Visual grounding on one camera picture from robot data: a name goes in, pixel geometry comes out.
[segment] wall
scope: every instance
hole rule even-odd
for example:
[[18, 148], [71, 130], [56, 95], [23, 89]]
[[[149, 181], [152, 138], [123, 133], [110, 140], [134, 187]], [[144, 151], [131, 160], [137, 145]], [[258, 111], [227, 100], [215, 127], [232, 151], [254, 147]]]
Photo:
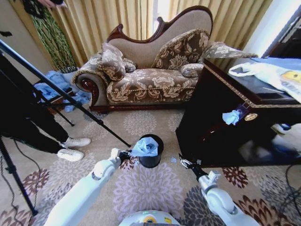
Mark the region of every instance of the wall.
[[[42, 73], [45, 74], [52, 70], [49, 61], [40, 51], [19, 16], [7, 0], [0, 1], [0, 21], [0, 30], [10, 31], [13, 34], [13, 36], [10, 37], [0, 36], [6, 44], [23, 56]], [[10, 56], [7, 56], [7, 58], [32, 84], [39, 80], [35, 75], [21, 66]]]
[[262, 57], [300, 4], [301, 0], [273, 0], [244, 51]]

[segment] carpet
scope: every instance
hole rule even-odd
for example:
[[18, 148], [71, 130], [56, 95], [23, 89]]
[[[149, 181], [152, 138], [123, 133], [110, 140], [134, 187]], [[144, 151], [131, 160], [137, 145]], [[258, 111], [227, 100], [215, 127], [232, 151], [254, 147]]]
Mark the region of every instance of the carpet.
[[[74, 127], [59, 115], [55, 117], [71, 137], [92, 139], [90, 145], [77, 148], [85, 153], [84, 159], [79, 162], [68, 162], [58, 159], [54, 154], [19, 144], [20, 149], [36, 160], [42, 168], [36, 203], [39, 214], [33, 217], [31, 222], [34, 226], [42, 226], [53, 206], [79, 179], [91, 171], [97, 161], [107, 159], [112, 148], [126, 148], [123, 143], [84, 116], [81, 111], [75, 110], [64, 114], [75, 123]], [[150, 209], [169, 212], [181, 224], [187, 226], [223, 225], [220, 218], [208, 209], [193, 172], [185, 169], [178, 160], [180, 149], [174, 131], [182, 114], [182, 110], [125, 111], [104, 115], [95, 113], [105, 125], [130, 144], [135, 144], [144, 134], [158, 135], [164, 142], [164, 151], [160, 164], [153, 169], [144, 168], [138, 163], [137, 158], [124, 162], [103, 187], [97, 201], [83, 218], [80, 226], [116, 226], [128, 214]], [[300, 135], [299, 124], [284, 137], [300, 149]], [[34, 201], [38, 178], [36, 166], [17, 151], [12, 140], [5, 138], [4, 142], [17, 166], [27, 193]], [[171, 162], [172, 157], [175, 157], [177, 162]], [[234, 202], [261, 225], [301, 225], [301, 217], [292, 203], [286, 206], [283, 213], [281, 212], [281, 205], [289, 194], [285, 182], [286, 168], [287, 166], [230, 167], [214, 168], [214, 170], [218, 170], [222, 175], [218, 181], [219, 187], [227, 191]], [[289, 172], [293, 190], [301, 185], [300, 173], [300, 166], [293, 166]], [[7, 172], [4, 174], [16, 194], [15, 205], [18, 206], [16, 218], [25, 226], [31, 213], [12, 176]], [[10, 206], [11, 194], [3, 180], [0, 180], [0, 193], [0, 225], [20, 225], [14, 220], [15, 211]], [[301, 206], [301, 201], [298, 200], [297, 204]]]

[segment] small bin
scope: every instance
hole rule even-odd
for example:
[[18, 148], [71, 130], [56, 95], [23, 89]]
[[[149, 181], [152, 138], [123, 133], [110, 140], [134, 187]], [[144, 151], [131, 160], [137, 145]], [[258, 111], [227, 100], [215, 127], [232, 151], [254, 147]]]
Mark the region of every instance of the small bin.
[[158, 164], [160, 163], [161, 154], [164, 149], [163, 141], [160, 137], [154, 134], [146, 134], [142, 136], [140, 139], [144, 137], [151, 137], [158, 143], [158, 155], [153, 157], [149, 157], [149, 156], [139, 157], [139, 162], [141, 163], [141, 165], [143, 165], [146, 168], [154, 168], [158, 166]]

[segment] throw pillow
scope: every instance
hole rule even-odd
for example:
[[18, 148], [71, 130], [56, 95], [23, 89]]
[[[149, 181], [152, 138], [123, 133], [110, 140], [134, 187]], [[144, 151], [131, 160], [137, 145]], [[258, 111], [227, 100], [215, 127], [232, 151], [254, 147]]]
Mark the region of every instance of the throw pillow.
[[212, 42], [204, 50], [202, 57], [199, 62], [203, 61], [204, 58], [251, 58], [258, 57], [256, 54], [246, 53], [235, 48], [227, 46], [223, 42]]
[[202, 64], [187, 64], [181, 67], [181, 74], [185, 77], [198, 77], [204, 65]]
[[122, 56], [122, 52], [115, 46], [104, 43], [102, 61], [98, 66], [99, 70], [106, 73], [111, 80], [120, 81], [126, 75]]
[[136, 65], [133, 61], [130, 59], [127, 59], [126, 57], [122, 57], [122, 61], [124, 64], [124, 67], [126, 69], [126, 73], [132, 73], [134, 70], [136, 70]]
[[183, 65], [196, 63], [208, 39], [209, 35], [203, 29], [180, 34], [160, 49], [152, 67], [179, 70]]

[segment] black tripod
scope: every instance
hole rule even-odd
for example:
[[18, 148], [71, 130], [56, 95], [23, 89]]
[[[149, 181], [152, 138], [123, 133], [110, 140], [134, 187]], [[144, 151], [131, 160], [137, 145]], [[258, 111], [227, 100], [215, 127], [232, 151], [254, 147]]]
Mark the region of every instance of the black tripod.
[[2, 135], [1, 134], [0, 134], [0, 150], [1, 150], [1, 153], [2, 153], [2, 156], [5, 160], [5, 162], [8, 165], [8, 167], [6, 168], [8, 173], [13, 175], [13, 177], [14, 177], [16, 183], [18, 184], [18, 186], [21, 190], [21, 193], [22, 193], [23, 197], [25, 198], [25, 201], [26, 201], [28, 207], [30, 208], [32, 214], [34, 216], [37, 215], [38, 211], [35, 210], [35, 208], [32, 205], [32, 202], [30, 201], [30, 199], [28, 197], [28, 194], [27, 194], [27, 192], [26, 192], [26, 190], [25, 190], [25, 188], [24, 188], [24, 186], [21, 182], [21, 179], [20, 179], [19, 175], [17, 174], [17, 169], [16, 169], [15, 165], [13, 164], [13, 162], [11, 161], [11, 158], [8, 154], [8, 151], [7, 151], [5, 145], [2, 141]]
[[4, 41], [0, 40], [0, 49], [2, 49], [4, 52], [9, 54], [12, 58], [14, 58], [17, 62], [19, 62], [22, 66], [24, 66], [27, 70], [32, 72], [34, 75], [36, 75], [39, 79], [41, 79], [44, 83], [46, 83], [48, 86], [53, 88], [56, 92], [58, 92], [61, 96], [63, 96], [65, 99], [69, 101], [69, 103], [63, 104], [64, 106], [67, 105], [73, 105], [76, 108], [80, 109], [83, 113], [85, 113], [87, 116], [89, 116], [92, 120], [97, 122], [98, 125], [105, 128], [107, 131], [109, 131], [112, 135], [114, 135], [117, 139], [119, 139], [122, 143], [124, 143], [126, 146], [130, 147], [127, 142], [125, 142], [121, 137], [119, 137], [116, 133], [114, 133], [110, 128], [108, 128], [101, 119], [96, 118], [94, 115], [92, 115], [87, 109], [85, 109], [82, 106], [82, 103], [80, 101], [75, 101], [70, 95], [68, 95], [65, 91], [57, 87], [50, 79], [45, 77], [42, 72], [40, 72], [38, 69], [36, 69], [34, 66], [32, 66], [27, 60], [25, 60], [22, 56], [20, 56], [17, 52], [15, 52], [11, 47], [9, 47]]
[[[122, 138], [120, 138], [117, 134], [115, 134], [110, 128], [108, 128], [106, 125], [104, 125], [103, 121], [96, 118], [94, 115], [92, 115], [88, 110], [86, 110], [83, 106], [82, 103], [79, 101], [75, 101], [70, 95], [68, 95], [65, 91], [63, 91], [62, 89], [60, 89], [59, 87], [57, 87], [51, 80], [49, 80], [47, 77], [45, 77], [40, 71], [38, 71], [35, 67], [33, 67], [28, 61], [26, 61], [24, 58], [22, 58], [18, 53], [16, 53], [12, 48], [10, 48], [7, 44], [5, 44], [2, 40], [0, 40], [0, 49], [2, 49], [4, 52], [6, 52], [7, 54], [9, 54], [11, 57], [13, 57], [17, 62], [19, 62], [22, 66], [24, 66], [26, 69], [28, 69], [30, 72], [32, 72], [34, 75], [36, 75], [38, 78], [40, 78], [43, 82], [45, 82], [47, 85], [49, 85], [51, 88], [53, 88], [56, 92], [58, 92], [61, 96], [63, 96], [65, 99], [67, 99], [69, 101], [69, 103], [64, 103], [64, 104], [58, 104], [58, 105], [51, 105], [51, 103], [42, 96], [41, 92], [36, 90], [34, 88], [34, 86], [32, 86], [32, 90], [34, 91], [34, 93], [36, 94], [36, 100], [37, 102], [39, 102], [41, 99], [43, 99], [45, 101], [45, 103], [43, 104], [44, 107], [50, 107], [52, 109], [54, 109], [56, 112], [58, 112], [65, 120], [67, 120], [72, 126], [74, 126], [65, 116], [63, 116], [57, 109], [57, 106], [68, 106], [68, 105], [73, 105], [76, 108], [80, 109], [82, 112], [84, 112], [87, 116], [89, 116], [92, 120], [94, 120], [95, 122], [97, 122], [97, 124], [99, 124], [100, 126], [102, 126], [103, 128], [105, 128], [107, 131], [109, 131], [112, 135], [114, 135], [116, 138], [118, 138], [121, 142], [123, 142], [125, 145], [127, 145], [128, 147], [130, 147], [131, 145], [129, 145], [127, 142], [125, 142]], [[15, 84], [12, 80], [10, 80], [14, 86], [18, 89], [20, 89], [18, 87], [17, 84]], [[28, 195], [26, 193], [26, 190], [24, 189], [24, 186], [20, 180], [20, 177], [18, 176], [17, 172], [16, 172], [16, 167], [13, 164], [5, 146], [4, 143], [1, 139], [1, 135], [0, 135], [0, 149], [1, 149], [1, 153], [3, 155], [4, 160], [6, 161], [7, 165], [8, 165], [8, 172], [13, 174], [13, 177], [16, 181], [16, 183], [18, 184], [23, 197], [25, 198], [30, 210], [32, 211], [33, 215], [36, 215], [38, 212], [34, 209], [30, 199], [28, 198]]]

